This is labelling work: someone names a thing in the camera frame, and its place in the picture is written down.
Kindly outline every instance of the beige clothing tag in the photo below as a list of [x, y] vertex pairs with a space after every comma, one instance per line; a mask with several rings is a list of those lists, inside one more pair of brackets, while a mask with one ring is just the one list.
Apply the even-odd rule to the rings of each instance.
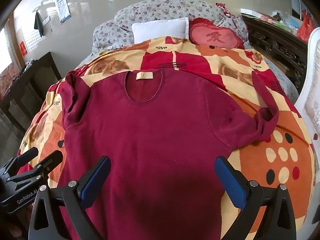
[[153, 78], [153, 73], [152, 72], [139, 72], [137, 74], [136, 80], [138, 79], [152, 79]]

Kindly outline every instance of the maroon sweater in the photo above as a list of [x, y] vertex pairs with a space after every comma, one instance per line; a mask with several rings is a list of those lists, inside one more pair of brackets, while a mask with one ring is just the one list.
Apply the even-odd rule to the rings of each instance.
[[153, 71], [153, 79], [119, 73], [92, 87], [67, 75], [61, 91], [67, 160], [58, 186], [107, 155], [110, 175], [87, 209], [104, 239], [218, 240], [224, 189], [214, 161], [266, 140], [278, 108], [254, 72], [253, 85], [268, 108], [252, 118], [199, 76]]

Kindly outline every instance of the white pillow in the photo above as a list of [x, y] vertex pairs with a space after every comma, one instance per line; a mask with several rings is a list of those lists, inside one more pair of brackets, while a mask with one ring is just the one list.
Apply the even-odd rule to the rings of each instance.
[[180, 39], [189, 39], [189, 19], [158, 20], [146, 23], [132, 24], [134, 44], [150, 39], [171, 36]]

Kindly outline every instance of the patterned blanket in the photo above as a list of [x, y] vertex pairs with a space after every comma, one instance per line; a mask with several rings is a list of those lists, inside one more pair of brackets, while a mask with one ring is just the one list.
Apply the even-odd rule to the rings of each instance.
[[[264, 81], [279, 108], [279, 121], [271, 137], [252, 143], [231, 153], [229, 162], [248, 179], [265, 187], [285, 183], [289, 189], [297, 230], [303, 224], [314, 189], [314, 151], [307, 128], [284, 95], [279, 82], [268, 68], [263, 56], [254, 49], [218, 49], [196, 46], [188, 40], [164, 37], [145, 41], [122, 49], [106, 51], [89, 64], [72, 71], [89, 86], [115, 73], [151, 68], [176, 68], [199, 75], [224, 90], [250, 116], [266, 107], [252, 86], [252, 71]], [[40, 112], [34, 117], [18, 154], [37, 147], [39, 155], [25, 167], [32, 169], [54, 150], [60, 150], [64, 161], [49, 174], [49, 186], [56, 187], [68, 153], [64, 147], [62, 100], [59, 94], [64, 79], [52, 85]], [[247, 239], [253, 239], [262, 219], [264, 208]], [[221, 237], [226, 233], [239, 210], [225, 193], [221, 200]]]

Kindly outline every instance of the silver bolt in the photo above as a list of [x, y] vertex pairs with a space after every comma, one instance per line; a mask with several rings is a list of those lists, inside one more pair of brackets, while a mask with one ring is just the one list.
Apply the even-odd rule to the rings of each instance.
[[280, 184], [280, 189], [286, 190], [286, 189], [287, 189], [287, 186], [286, 186], [285, 184]]
[[44, 191], [46, 188], [47, 188], [46, 185], [42, 185], [42, 186], [40, 187], [40, 191]]
[[258, 186], [258, 182], [256, 182], [255, 180], [250, 180], [250, 185], [252, 187], [257, 187]]
[[72, 180], [68, 183], [69, 187], [74, 187], [77, 184], [77, 182], [75, 180]]

